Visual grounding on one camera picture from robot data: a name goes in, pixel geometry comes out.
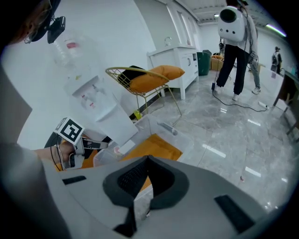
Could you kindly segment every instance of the green trash bin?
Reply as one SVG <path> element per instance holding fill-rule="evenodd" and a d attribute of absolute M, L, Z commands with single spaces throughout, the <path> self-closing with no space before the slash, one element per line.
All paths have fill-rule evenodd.
<path fill-rule="evenodd" d="M 211 64 L 211 56 L 205 52 L 197 52 L 198 75 L 206 76 L 209 74 Z"/>

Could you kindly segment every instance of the faucet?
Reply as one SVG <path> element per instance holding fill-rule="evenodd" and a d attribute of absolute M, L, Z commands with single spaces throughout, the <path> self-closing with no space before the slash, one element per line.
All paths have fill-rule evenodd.
<path fill-rule="evenodd" d="M 165 47 L 170 46 L 170 43 L 169 43 L 169 45 L 168 45 L 168 42 L 166 41 L 167 38 L 169 38 L 170 40 L 172 40 L 170 36 L 166 37 L 166 38 L 164 39 Z"/>

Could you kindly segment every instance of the glasses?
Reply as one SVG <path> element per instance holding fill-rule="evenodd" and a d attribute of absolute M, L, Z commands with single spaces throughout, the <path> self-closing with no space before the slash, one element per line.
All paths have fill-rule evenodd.
<path fill-rule="evenodd" d="M 36 17 L 36 20 L 34 20 L 34 22 L 32 23 L 32 27 L 34 28 L 34 31 L 32 31 L 31 33 L 29 33 L 27 35 L 27 37 L 24 39 L 24 42 L 25 43 L 31 43 L 32 40 L 35 38 L 35 36 L 37 35 L 37 32 L 39 30 L 39 27 L 44 23 L 44 21 L 47 19 L 47 17 L 49 16 L 50 14 L 50 11 L 52 9 L 52 5 L 50 3 L 50 0 L 49 1 L 49 8 L 42 11 L 37 17 Z"/>

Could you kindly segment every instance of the white cabinet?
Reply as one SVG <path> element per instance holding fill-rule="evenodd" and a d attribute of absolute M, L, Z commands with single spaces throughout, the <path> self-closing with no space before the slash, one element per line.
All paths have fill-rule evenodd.
<path fill-rule="evenodd" d="M 168 86 L 179 88 L 181 99 L 185 99 L 185 89 L 195 79 L 198 79 L 197 54 L 196 49 L 191 46 L 177 45 L 167 46 L 161 50 L 149 52 L 148 56 L 153 67 L 159 65 L 173 65 L 182 68 L 185 74 L 171 80 Z"/>

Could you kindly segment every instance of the gray pants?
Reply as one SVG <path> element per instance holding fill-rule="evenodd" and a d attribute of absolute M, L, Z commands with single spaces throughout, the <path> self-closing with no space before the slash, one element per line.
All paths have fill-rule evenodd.
<path fill-rule="evenodd" d="M 260 86 L 260 76 L 257 71 L 257 62 L 253 61 L 252 64 L 250 64 L 251 72 L 253 74 L 254 83 L 256 84 L 257 88 L 261 88 Z"/>

